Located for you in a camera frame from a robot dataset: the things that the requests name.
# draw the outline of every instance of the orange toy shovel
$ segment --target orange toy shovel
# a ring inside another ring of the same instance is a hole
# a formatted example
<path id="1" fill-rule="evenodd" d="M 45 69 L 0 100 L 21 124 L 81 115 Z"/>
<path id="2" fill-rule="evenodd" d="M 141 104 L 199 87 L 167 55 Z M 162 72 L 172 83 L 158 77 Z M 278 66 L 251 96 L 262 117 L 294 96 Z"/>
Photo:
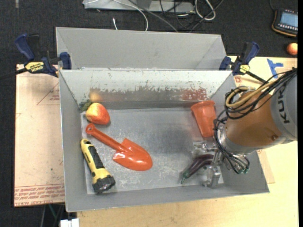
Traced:
<path id="1" fill-rule="evenodd" d="M 135 171 L 146 171 L 152 167 L 150 154 L 132 141 L 124 139 L 120 144 L 105 133 L 99 131 L 93 123 L 87 125 L 85 132 L 115 149 L 116 153 L 113 156 L 113 160 L 120 165 Z"/>

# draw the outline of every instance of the gray bin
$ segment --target gray bin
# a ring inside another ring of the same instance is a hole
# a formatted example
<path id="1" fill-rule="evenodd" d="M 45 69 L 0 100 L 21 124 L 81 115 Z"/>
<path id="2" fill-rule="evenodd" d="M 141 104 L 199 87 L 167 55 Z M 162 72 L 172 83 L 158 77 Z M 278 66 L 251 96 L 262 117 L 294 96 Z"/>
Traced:
<path id="1" fill-rule="evenodd" d="M 268 192 L 258 155 L 250 171 L 236 175 L 221 167 L 217 188 L 196 174 L 183 185 L 180 174 L 192 160 L 193 144 L 204 140 L 190 106 L 212 99 L 218 114 L 235 87 L 219 35 L 57 28 L 58 54 L 68 52 L 72 70 L 60 70 L 62 147 L 68 212 Z M 102 103 L 111 116 L 98 126 L 119 142 L 146 148 L 152 169 L 136 172 L 112 160 L 114 150 L 84 132 L 87 102 Z M 96 195 L 80 140 L 89 138 L 117 184 Z"/>

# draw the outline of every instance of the yellow label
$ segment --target yellow label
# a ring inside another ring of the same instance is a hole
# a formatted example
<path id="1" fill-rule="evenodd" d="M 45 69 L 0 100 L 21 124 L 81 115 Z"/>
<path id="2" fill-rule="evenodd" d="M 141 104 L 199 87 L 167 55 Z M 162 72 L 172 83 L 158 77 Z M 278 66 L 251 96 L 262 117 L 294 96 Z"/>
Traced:
<path id="1" fill-rule="evenodd" d="M 27 70 L 30 70 L 31 72 L 35 72 L 37 70 L 41 70 L 43 69 L 44 63 L 42 61 L 34 61 L 34 62 L 30 62 L 28 63 L 25 68 Z"/>
<path id="2" fill-rule="evenodd" d="M 242 73 L 246 73 L 247 71 L 249 71 L 250 70 L 250 66 L 249 65 L 241 65 L 240 66 L 240 72 L 242 72 Z"/>

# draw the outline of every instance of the orange cup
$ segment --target orange cup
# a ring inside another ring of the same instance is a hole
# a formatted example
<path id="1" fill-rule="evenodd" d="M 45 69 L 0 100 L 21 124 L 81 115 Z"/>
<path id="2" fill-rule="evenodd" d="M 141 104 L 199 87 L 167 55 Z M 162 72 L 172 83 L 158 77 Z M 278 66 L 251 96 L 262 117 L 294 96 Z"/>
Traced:
<path id="1" fill-rule="evenodd" d="M 216 119 L 214 101 L 208 100 L 196 103 L 190 109 L 194 113 L 202 137 L 214 136 L 214 120 Z"/>

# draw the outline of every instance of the shovel blade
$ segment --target shovel blade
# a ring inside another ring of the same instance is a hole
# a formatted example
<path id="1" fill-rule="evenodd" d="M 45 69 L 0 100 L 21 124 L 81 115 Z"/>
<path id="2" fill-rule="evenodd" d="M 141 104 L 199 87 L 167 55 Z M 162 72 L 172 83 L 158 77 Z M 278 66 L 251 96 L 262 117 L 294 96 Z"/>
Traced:
<path id="1" fill-rule="evenodd" d="M 125 151 L 117 151 L 113 156 L 114 161 L 135 171 L 151 169 L 152 158 L 144 148 L 128 139 L 124 139 L 121 145 Z"/>

